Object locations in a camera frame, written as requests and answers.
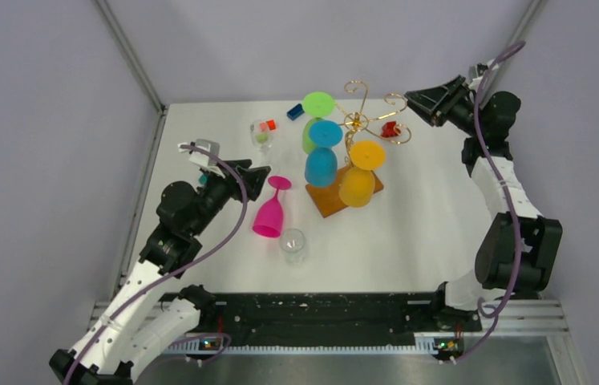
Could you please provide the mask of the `pink plastic wine glass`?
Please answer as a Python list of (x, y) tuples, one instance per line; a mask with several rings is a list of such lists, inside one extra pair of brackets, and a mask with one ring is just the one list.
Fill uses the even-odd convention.
[(268, 183), (274, 189), (273, 195), (258, 209), (252, 231), (262, 237), (279, 238), (285, 219), (279, 195), (280, 192), (289, 190), (292, 187), (292, 182), (283, 176), (271, 176)]

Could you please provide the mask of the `blue plastic wine glass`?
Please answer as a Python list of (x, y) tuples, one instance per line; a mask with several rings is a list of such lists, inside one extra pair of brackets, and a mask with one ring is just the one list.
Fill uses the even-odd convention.
[(333, 148), (342, 141), (342, 129), (330, 120), (319, 120), (309, 129), (309, 139), (315, 149), (308, 155), (305, 179), (309, 185), (325, 188), (334, 183), (338, 170), (338, 159)]

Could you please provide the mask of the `green plastic wine glass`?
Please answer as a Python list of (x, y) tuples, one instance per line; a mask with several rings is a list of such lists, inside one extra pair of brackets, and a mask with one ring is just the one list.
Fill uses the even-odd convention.
[(324, 91), (310, 92), (302, 100), (302, 108), (310, 117), (302, 131), (302, 150), (309, 155), (316, 148), (316, 144), (310, 139), (310, 128), (332, 113), (335, 108), (334, 97)]

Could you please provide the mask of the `yellow plastic wine glass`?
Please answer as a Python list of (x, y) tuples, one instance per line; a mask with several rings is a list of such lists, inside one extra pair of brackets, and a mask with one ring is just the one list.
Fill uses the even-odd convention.
[(344, 174), (338, 195), (343, 204), (360, 208), (368, 205), (374, 194), (374, 170), (382, 167), (387, 155), (373, 140), (353, 144), (348, 151), (350, 167)]

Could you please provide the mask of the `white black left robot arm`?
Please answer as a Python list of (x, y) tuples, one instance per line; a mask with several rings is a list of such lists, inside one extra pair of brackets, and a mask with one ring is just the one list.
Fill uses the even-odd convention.
[(156, 210), (159, 224), (119, 293), (72, 348), (51, 357), (50, 368), (61, 383), (133, 384), (179, 337), (213, 327), (214, 297), (195, 285), (182, 289), (152, 322), (144, 320), (180, 284), (183, 267), (202, 248), (197, 236), (229, 200), (255, 201), (270, 172), (269, 166), (254, 168), (251, 160), (228, 160), (220, 173), (205, 172), (201, 187), (176, 181), (163, 190)]

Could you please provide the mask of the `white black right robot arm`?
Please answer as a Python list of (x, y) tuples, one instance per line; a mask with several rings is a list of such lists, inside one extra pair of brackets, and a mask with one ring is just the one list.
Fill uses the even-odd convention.
[(498, 91), (478, 106), (478, 94), (459, 75), (448, 83), (404, 95), (425, 123), (455, 125), (467, 134), (461, 161), (484, 196), (492, 223), (461, 278), (442, 283), (439, 302), (429, 309), (431, 324), (451, 330), (462, 311), (485, 309), (507, 294), (536, 294), (549, 284), (563, 235), (562, 224), (547, 218), (528, 198), (516, 176), (508, 143), (521, 100)]

